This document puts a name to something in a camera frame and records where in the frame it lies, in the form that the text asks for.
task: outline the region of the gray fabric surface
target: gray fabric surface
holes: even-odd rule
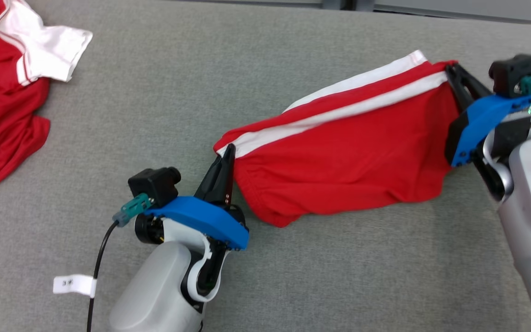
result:
[[[53,277],[92,273],[112,214],[143,168],[176,166],[193,194],[230,128],[421,49],[484,82],[531,53],[531,26],[405,15],[153,1],[32,0],[48,25],[94,32],[74,78],[38,112],[46,145],[0,184],[0,332],[83,331],[88,299]],[[231,254],[206,332],[531,331],[495,205],[468,166],[443,194],[286,229],[258,221]],[[94,330],[153,246],[132,224],[104,256]]]

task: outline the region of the white sleeve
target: white sleeve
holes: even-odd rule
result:
[[[27,79],[50,77],[68,82],[93,34],[63,26],[44,27],[24,0],[4,1],[8,11],[0,18],[0,32],[23,44]]]

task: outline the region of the gray carpet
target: gray carpet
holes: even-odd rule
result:
[[[421,49],[488,82],[494,59],[531,53],[531,26],[183,2],[31,0],[48,25],[94,32],[39,114],[44,147],[0,184],[0,332],[85,329],[88,299],[53,277],[92,273],[126,180],[176,166],[193,194],[230,128]],[[206,332],[531,331],[531,305],[476,171],[443,194],[286,229],[246,208],[251,240],[229,256]],[[153,246],[132,224],[104,256],[94,330]]]

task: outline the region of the blue bracket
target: blue bracket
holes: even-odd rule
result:
[[[468,164],[470,155],[508,114],[531,106],[531,96],[514,99],[491,95],[477,99],[460,116],[466,115],[468,125],[460,135],[451,166]]]
[[[228,212],[196,197],[179,196],[161,208],[146,210],[145,214],[175,220],[228,243],[231,249],[245,250],[249,242],[249,231]]]

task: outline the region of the white sticker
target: white sticker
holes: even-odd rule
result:
[[[59,277],[54,277],[53,293],[79,293],[94,298],[96,284],[97,279],[94,279],[90,275],[61,275]]]

